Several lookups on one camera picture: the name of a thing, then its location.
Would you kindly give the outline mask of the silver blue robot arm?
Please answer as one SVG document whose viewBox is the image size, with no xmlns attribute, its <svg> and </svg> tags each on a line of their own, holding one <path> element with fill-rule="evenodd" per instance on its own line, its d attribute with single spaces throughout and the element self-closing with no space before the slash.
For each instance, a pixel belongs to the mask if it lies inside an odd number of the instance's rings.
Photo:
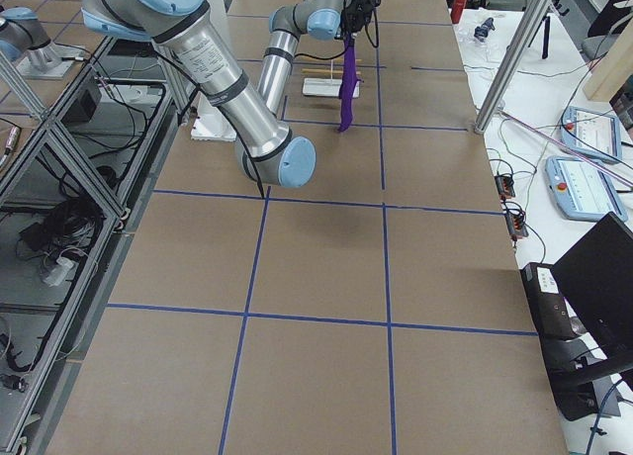
<svg viewBox="0 0 633 455">
<path fill-rule="evenodd" d="M 312 142 L 293 133 L 276 112 L 303 35 L 344 42 L 341 131 L 352 124 L 352 100 L 359 78 L 355 36 L 376 23 L 382 0 L 302 0 L 276 10 L 258 84 L 252 85 L 214 28 L 207 0 L 82 0 L 87 28 L 105 36 L 154 42 L 173 53 L 184 76 L 217 107 L 237 135 L 235 155 L 244 175 L 263 186 L 304 186 L 317 155 Z"/>
</svg>

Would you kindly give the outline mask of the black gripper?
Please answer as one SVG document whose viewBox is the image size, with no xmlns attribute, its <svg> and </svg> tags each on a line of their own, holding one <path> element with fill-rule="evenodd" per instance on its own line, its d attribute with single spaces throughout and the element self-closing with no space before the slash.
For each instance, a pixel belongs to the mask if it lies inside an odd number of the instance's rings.
<svg viewBox="0 0 633 455">
<path fill-rule="evenodd" d="M 355 34 L 365 29 L 377 12 L 382 0 L 344 0 L 342 10 L 342 31 Z"/>
</svg>

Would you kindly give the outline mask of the grey robot arm background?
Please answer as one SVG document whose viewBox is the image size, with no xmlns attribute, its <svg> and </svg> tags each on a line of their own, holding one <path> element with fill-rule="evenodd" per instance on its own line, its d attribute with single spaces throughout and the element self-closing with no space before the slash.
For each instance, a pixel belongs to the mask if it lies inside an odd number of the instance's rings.
<svg viewBox="0 0 633 455">
<path fill-rule="evenodd" d="M 1 51 L 31 79 L 61 79 L 76 55 L 67 46 L 56 44 L 37 14 L 27 7 L 1 11 Z"/>
</svg>

